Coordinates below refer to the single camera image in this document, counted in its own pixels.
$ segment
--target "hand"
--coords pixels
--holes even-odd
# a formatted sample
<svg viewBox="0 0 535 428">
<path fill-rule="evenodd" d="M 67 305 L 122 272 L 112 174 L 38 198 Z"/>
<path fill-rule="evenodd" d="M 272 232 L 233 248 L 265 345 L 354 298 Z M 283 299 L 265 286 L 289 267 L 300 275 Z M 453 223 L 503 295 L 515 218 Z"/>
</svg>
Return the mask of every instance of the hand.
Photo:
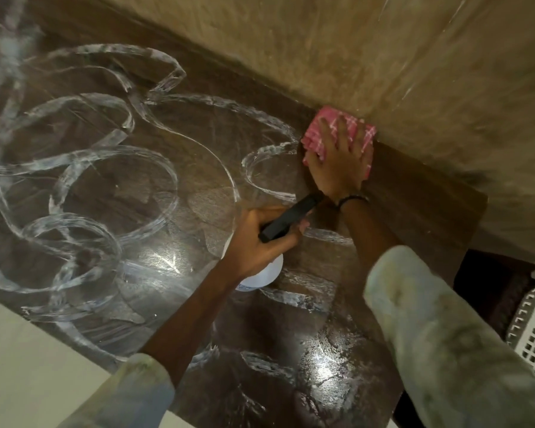
<svg viewBox="0 0 535 428">
<path fill-rule="evenodd" d="M 321 138 L 325 146 L 325 161 L 321 162 L 315 152 L 307 151 L 305 157 L 309 171 L 317 187 L 337 204 L 339 200 L 361 190 L 363 180 L 368 178 L 367 169 L 372 162 L 372 144 L 361 152 L 364 141 L 364 125 L 357 124 L 357 135 L 349 150 L 349 134 L 344 117 L 337 123 L 337 142 L 333 142 L 333 134 L 329 123 L 319 119 Z"/>
<path fill-rule="evenodd" d="M 286 207 L 275 206 L 242 212 L 226 255 L 218 263 L 238 284 L 262 271 L 280 254 L 299 243 L 303 232 L 309 226 L 305 219 L 294 225 L 284 237 L 269 243 L 262 243 L 258 238 L 261 225 L 278 218 L 285 210 Z"/>
</svg>

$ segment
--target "pink checkered cloth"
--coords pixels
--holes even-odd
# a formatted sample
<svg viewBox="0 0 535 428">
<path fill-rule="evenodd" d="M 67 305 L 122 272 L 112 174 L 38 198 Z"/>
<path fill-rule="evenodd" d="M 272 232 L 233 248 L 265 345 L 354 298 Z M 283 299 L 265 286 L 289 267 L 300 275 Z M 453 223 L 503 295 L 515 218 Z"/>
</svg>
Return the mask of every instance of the pink checkered cloth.
<svg viewBox="0 0 535 428">
<path fill-rule="evenodd" d="M 343 117 L 345 118 L 345 121 L 347 121 L 349 143 L 352 143 L 353 138 L 357 134 L 357 122 L 359 120 L 350 114 L 346 114 L 332 107 L 322 107 L 321 110 L 314 117 L 309 127 L 307 128 L 307 131 L 305 132 L 305 135 L 303 136 L 303 138 L 301 138 L 301 143 L 303 144 L 305 149 L 311 150 L 317 153 L 321 161 L 325 160 L 325 146 L 323 146 L 323 142 L 321 139 L 321 132 L 319 132 L 319 119 L 321 117 L 324 117 L 327 119 L 329 126 L 331 128 L 331 133 L 333 134 L 333 140 L 336 143 L 337 120 L 340 115 L 343 115 Z M 364 141 L 363 141 L 363 151 L 368 146 L 368 144 L 372 143 L 372 139 L 377 133 L 377 128 L 375 128 L 374 126 L 370 124 L 366 124 L 364 128 L 365 128 L 365 134 L 364 134 Z M 307 161 L 305 159 L 303 159 L 303 164 L 307 165 Z M 370 172 L 370 165 L 367 170 L 367 177 L 369 175 L 369 172 Z"/>
</svg>

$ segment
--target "shirt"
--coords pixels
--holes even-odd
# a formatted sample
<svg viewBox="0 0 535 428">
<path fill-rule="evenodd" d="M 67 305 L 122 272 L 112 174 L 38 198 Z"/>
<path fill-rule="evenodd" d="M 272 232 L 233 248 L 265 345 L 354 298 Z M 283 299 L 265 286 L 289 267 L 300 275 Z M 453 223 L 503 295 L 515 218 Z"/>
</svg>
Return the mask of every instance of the shirt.
<svg viewBox="0 0 535 428">
<path fill-rule="evenodd" d="M 535 427 L 529 365 L 412 249 L 381 256 L 364 299 L 426 427 Z M 60 428 L 157 428 L 173 398 L 164 367 L 136 354 Z"/>
</svg>

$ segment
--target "white bottle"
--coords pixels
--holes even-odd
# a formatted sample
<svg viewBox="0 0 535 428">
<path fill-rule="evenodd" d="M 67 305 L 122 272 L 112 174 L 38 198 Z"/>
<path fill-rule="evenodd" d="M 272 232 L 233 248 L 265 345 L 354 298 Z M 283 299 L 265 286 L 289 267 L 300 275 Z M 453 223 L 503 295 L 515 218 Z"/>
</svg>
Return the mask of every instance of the white bottle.
<svg viewBox="0 0 535 428">
<path fill-rule="evenodd" d="M 224 254 L 228 250 L 228 245 L 230 244 L 230 240 L 232 240 L 233 235 L 234 234 L 232 233 L 232 235 L 228 237 L 228 240 L 224 245 L 222 258 L 224 258 Z M 283 266 L 284 255 L 281 254 L 278 258 L 276 258 L 270 264 L 265 266 L 261 272 L 255 274 L 254 276 L 250 276 L 240 282 L 240 284 L 235 289 L 238 291 L 253 291 L 257 288 L 265 287 L 266 285 L 269 285 L 276 280 L 276 278 L 279 276 L 279 273 L 281 273 L 281 269 Z"/>
</svg>

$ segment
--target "person's left hand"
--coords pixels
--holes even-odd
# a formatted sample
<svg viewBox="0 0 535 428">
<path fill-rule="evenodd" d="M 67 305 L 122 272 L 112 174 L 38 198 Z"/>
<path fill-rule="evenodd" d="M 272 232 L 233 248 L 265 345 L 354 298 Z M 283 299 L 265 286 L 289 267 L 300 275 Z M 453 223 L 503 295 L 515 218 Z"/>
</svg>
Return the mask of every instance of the person's left hand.
<svg viewBox="0 0 535 428">
<path fill-rule="evenodd" d="M 262 243 L 258 238 L 261 225 L 278 218 L 285 210 L 286 207 L 273 206 L 242 212 L 226 255 L 218 263 L 238 284 L 243 279 L 262 271 L 280 254 L 299 243 L 303 232 L 309 226 L 309 222 L 305 219 L 292 226 L 284 237 L 268 243 Z"/>
</svg>

